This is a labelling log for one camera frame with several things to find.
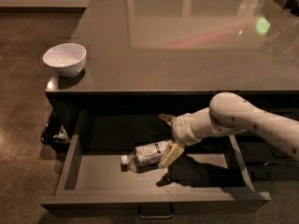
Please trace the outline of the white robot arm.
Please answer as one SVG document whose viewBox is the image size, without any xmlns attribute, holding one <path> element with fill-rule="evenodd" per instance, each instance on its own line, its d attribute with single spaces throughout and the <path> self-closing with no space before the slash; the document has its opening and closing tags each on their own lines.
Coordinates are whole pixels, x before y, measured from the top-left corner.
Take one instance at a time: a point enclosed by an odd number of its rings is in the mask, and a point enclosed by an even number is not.
<svg viewBox="0 0 299 224">
<path fill-rule="evenodd" d="M 266 112 L 241 96 L 216 94 L 209 107 L 178 117 L 160 114 L 172 129 L 174 140 L 167 145 L 158 167 L 170 166 L 183 152 L 208 137 L 235 135 L 249 131 L 295 160 L 299 160 L 299 122 Z"/>
</svg>

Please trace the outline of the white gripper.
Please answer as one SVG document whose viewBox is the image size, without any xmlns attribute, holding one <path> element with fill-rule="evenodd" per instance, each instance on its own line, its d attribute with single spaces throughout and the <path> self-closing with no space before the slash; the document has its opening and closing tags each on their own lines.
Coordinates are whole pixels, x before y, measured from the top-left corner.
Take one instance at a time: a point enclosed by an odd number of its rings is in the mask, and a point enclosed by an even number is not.
<svg viewBox="0 0 299 224">
<path fill-rule="evenodd" d="M 158 163 L 160 169 L 169 167 L 184 152 L 185 147 L 190 147 L 201 141 L 192 131 L 191 114 L 181 116 L 159 114 L 158 118 L 172 127 L 172 136 L 176 143 L 168 143 L 161 160 Z"/>
</svg>

